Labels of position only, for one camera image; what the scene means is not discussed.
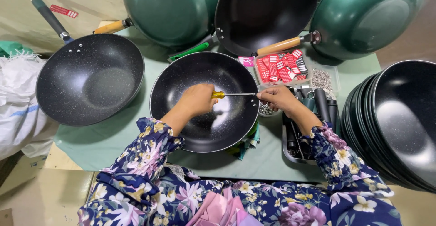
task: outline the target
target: red striped tag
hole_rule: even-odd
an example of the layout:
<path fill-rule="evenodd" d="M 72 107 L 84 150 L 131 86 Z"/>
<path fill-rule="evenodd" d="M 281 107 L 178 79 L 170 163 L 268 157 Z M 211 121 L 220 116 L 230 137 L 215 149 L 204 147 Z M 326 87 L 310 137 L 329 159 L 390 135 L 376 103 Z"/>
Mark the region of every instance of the red striped tag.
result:
<path fill-rule="evenodd" d="M 56 6 L 56 5 L 52 5 L 50 6 L 50 10 L 52 12 L 58 12 L 60 14 L 66 15 L 68 17 L 72 17 L 72 18 L 76 18 L 77 15 L 79 15 L 79 13 L 77 12 L 73 12 L 71 10 L 68 10 L 66 8 L 60 7 L 60 6 Z"/>

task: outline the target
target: screwdriver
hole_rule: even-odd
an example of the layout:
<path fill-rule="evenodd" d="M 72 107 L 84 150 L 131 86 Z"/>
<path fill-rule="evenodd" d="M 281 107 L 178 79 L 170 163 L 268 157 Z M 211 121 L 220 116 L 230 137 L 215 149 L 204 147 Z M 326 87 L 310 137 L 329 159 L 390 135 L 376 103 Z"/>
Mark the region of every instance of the screwdriver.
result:
<path fill-rule="evenodd" d="M 212 96 L 211 99 L 213 98 L 218 98 L 218 99 L 223 99 L 225 96 L 254 96 L 256 95 L 255 93 L 230 93 L 230 94 L 225 94 L 223 91 L 220 92 L 212 92 Z"/>

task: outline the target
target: floral sleeve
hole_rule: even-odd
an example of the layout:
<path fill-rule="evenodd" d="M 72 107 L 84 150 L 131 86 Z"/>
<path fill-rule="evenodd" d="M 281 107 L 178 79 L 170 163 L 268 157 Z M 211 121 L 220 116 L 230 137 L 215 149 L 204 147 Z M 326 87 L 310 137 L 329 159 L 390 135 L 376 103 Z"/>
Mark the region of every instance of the floral sleeve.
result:
<path fill-rule="evenodd" d="M 147 221 L 150 197 L 166 157 L 183 145 L 169 126 L 156 119 L 137 122 L 138 137 L 115 163 L 97 175 L 87 203 L 79 209 L 79 226 L 138 226 Z"/>
<path fill-rule="evenodd" d="M 393 196 L 379 173 L 364 164 L 324 122 L 314 127 L 303 141 L 312 145 L 318 166 L 328 180 L 331 224 L 400 226 L 397 209 L 387 197 Z"/>

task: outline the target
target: floral dress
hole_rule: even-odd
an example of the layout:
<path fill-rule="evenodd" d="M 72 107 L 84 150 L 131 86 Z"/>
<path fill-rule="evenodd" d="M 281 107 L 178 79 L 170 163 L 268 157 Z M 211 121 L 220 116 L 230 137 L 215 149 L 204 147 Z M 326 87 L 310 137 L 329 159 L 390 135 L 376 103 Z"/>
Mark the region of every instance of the floral dress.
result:
<path fill-rule="evenodd" d="M 138 137 L 115 163 L 97 175 L 80 226 L 184 226 L 210 191 L 230 187 L 245 210 L 265 226 L 399 226 L 387 197 L 394 193 L 326 123 L 303 137 L 328 187 L 292 182 L 200 180 L 192 171 L 166 163 L 183 138 L 156 119 L 137 121 Z"/>

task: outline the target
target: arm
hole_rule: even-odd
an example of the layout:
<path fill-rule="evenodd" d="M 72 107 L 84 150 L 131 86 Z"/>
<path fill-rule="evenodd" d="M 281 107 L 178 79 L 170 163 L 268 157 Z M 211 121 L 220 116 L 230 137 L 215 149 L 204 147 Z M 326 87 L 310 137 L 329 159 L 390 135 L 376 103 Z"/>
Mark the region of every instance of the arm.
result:
<path fill-rule="evenodd" d="M 302 140 L 312 145 L 317 164 L 329 182 L 331 225 L 401 225 L 398 211 L 386 199 L 394 193 L 327 123 L 321 123 L 286 87 L 265 89 L 258 97 L 269 101 L 270 107 L 282 109 L 307 135 Z"/>
<path fill-rule="evenodd" d="M 200 84 L 183 93 L 176 106 L 161 121 L 140 118 L 141 132 L 111 167 L 97 175 L 97 182 L 79 209 L 79 226 L 139 226 L 147 221 L 150 199 L 159 192 L 154 182 L 166 157 L 183 146 L 178 135 L 194 116 L 210 112 L 213 85 Z"/>

